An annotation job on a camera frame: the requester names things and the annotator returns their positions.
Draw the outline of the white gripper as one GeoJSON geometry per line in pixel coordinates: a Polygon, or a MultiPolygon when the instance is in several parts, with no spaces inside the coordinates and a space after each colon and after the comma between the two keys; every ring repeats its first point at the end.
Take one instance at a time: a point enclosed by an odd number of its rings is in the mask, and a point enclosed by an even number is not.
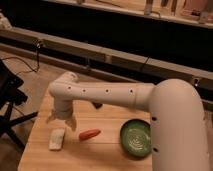
{"type": "Polygon", "coordinates": [[[46,123],[50,123],[55,119],[66,120],[65,123],[75,131],[77,128],[77,121],[73,115],[73,103],[69,101],[55,101],[53,110],[50,116],[46,119],[46,123]]]}

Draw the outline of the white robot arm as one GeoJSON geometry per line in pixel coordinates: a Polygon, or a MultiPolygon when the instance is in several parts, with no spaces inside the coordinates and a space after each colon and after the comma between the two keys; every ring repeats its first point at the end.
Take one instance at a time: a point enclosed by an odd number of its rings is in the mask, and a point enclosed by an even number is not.
{"type": "Polygon", "coordinates": [[[153,83],[80,82],[66,72],[49,84],[52,119],[70,122],[73,102],[129,107],[151,115],[153,171],[211,171],[203,103],[181,79],[153,83]]]}

